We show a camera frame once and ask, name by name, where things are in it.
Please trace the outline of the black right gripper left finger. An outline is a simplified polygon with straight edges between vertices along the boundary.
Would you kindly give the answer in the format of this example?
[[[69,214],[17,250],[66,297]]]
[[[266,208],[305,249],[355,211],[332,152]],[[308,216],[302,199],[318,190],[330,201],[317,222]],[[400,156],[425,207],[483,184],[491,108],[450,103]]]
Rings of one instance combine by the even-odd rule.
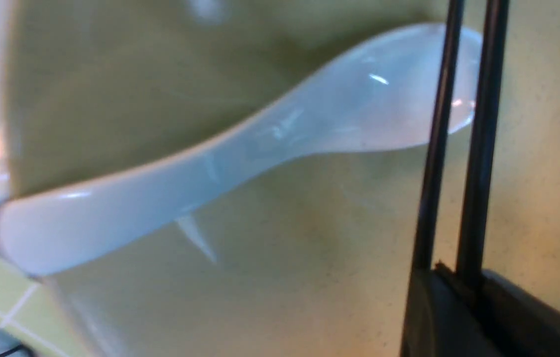
[[[437,273],[410,276],[401,357],[501,357],[463,301]]]

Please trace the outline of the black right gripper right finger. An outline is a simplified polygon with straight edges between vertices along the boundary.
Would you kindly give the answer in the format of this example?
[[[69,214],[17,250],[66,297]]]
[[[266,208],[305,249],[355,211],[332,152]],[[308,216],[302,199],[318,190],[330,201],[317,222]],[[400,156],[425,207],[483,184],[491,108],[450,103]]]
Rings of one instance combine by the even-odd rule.
[[[560,311],[509,279],[484,270],[479,308],[506,357],[560,357]]]

